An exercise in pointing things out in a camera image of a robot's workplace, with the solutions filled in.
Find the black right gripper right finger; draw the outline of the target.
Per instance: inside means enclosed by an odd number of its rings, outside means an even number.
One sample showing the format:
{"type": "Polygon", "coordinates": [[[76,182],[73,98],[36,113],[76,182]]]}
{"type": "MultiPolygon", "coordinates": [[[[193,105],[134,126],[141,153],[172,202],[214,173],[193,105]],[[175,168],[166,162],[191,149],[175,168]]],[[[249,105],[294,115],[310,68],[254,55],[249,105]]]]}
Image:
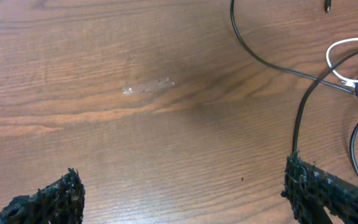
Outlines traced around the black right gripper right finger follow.
{"type": "Polygon", "coordinates": [[[326,213],[344,223],[358,223],[358,187],[302,161],[287,157],[281,196],[288,199],[299,223],[331,223],[326,213]]]}

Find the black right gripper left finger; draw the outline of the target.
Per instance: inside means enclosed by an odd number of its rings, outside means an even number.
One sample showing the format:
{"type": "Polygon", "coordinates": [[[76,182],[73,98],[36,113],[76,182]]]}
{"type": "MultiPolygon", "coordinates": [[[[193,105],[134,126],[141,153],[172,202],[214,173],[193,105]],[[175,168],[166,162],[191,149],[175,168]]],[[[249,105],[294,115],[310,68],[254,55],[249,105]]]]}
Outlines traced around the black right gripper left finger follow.
{"type": "Polygon", "coordinates": [[[0,211],[0,224],[82,224],[85,186],[77,170],[33,195],[19,195],[0,211]]]}

